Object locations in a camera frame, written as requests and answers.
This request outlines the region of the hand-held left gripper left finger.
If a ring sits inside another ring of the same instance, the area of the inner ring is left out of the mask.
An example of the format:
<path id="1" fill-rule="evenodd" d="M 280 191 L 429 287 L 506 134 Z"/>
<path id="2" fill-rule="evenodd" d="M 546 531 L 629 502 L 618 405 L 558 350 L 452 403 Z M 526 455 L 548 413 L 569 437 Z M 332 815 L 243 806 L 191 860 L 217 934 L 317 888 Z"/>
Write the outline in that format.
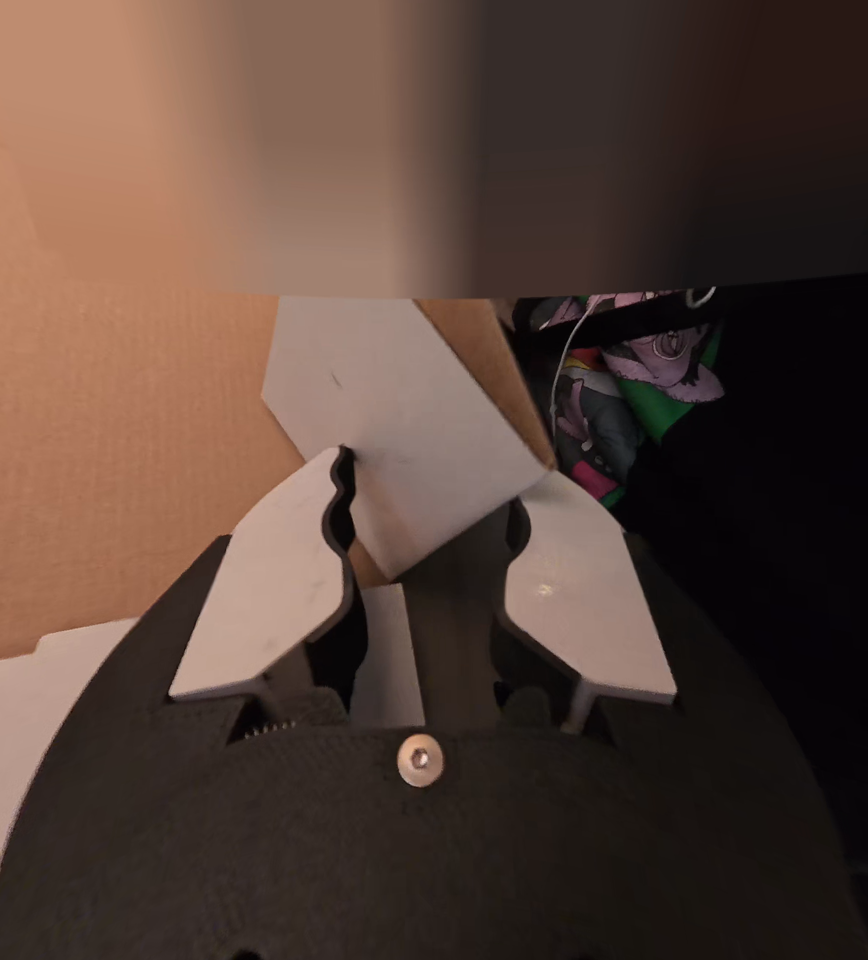
<path id="1" fill-rule="evenodd" d="M 230 535 L 169 694 L 248 694 L 274 712 L 312 687 L 349 711 L 368 653 L 366 611 L 348 556 L 355 457 L 328 448 L 264 495 Z"/>

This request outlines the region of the white and brown cardboard box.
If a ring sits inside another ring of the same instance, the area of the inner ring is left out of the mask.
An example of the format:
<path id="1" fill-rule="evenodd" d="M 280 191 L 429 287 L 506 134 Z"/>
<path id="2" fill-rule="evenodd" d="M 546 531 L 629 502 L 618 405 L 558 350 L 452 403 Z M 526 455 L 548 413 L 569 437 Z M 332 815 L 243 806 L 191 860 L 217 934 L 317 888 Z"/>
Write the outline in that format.
<path id="1" fill-rule="evenodd" d="M 0 860 L 135 618 L 301 459 L 261 400 L 275 298 L 0 300 Z"/>

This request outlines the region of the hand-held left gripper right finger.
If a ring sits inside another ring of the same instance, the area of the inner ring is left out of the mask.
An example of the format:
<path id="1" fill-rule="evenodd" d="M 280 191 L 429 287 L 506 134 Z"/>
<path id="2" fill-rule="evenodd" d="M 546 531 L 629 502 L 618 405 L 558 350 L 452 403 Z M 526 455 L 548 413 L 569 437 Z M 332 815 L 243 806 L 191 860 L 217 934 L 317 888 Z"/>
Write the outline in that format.
<path id="1" fill-rule="evenodd" d="M 511 690 L 543 690 L 555 725 L 572 734 L 601 698 L 673 704 L 676 682 L 623 530 L 602 504 L 548 473 L 512 501 L 506 541 L 492 661 Z"/>

